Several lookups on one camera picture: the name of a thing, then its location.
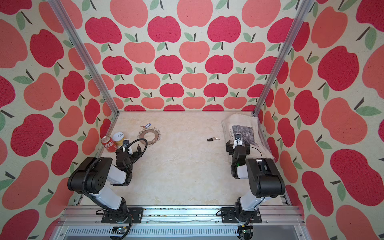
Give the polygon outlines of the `silver key with black tag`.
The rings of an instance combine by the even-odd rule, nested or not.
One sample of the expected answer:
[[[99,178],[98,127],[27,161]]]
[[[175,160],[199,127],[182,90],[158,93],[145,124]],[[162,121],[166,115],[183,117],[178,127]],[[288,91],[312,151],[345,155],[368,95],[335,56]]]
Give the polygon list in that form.
[[[212,141],[216,141],[216,140],[220,140],[220,138],[213,137],[213,138],[208,138],[207,139],[208,142],[212,142]]]

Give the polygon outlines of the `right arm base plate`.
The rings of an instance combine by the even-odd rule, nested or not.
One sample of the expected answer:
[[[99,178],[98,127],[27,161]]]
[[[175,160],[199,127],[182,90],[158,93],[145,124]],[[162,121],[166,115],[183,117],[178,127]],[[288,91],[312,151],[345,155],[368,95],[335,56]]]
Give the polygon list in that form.
[[[223,224],[261,224],[262,218],[260,211],[243,211],[242,209],[221,208],[217,213],[218,217],[221,217]]]

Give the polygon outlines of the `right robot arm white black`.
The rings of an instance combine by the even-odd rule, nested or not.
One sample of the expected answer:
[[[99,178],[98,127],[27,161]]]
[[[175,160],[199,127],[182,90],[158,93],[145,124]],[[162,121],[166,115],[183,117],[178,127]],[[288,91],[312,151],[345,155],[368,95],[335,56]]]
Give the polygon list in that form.
[[[272,159],[249,158],[251,145],[243,144],[240,139],[232,144],[226,143],[226,151],[232,156],[231,175],[238,180],[248,180],[250,190],[239,197],[232,209],[221,210],[223,222],[249,223],[260,220],[259,206],[266,200],[285,193],[286,187],[275,161]]]

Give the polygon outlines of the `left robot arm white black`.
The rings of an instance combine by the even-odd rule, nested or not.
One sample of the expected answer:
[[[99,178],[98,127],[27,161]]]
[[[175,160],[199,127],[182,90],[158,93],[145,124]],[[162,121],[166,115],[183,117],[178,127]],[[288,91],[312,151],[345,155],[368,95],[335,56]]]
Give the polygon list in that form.
[[[136,151],[122,146],[116,151],[115,164],[112,158],[86,158],[69,177],[68,189],[88,197],[102,208],[97,215],[102,216],[103,224],[139,224],[143,208],[127,207],[124,197],[117,195],[111,186],[130,185],[133,164],[144,152],[140,146]]]

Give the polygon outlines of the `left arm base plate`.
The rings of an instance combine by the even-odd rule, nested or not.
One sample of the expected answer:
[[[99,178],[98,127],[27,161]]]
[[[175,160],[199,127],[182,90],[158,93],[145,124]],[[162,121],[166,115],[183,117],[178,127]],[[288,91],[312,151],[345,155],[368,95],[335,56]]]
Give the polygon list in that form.
[[[143,211],[143,208],[127,208],[125,212],[104,210],[101,222],[103,224],[140,224]]]

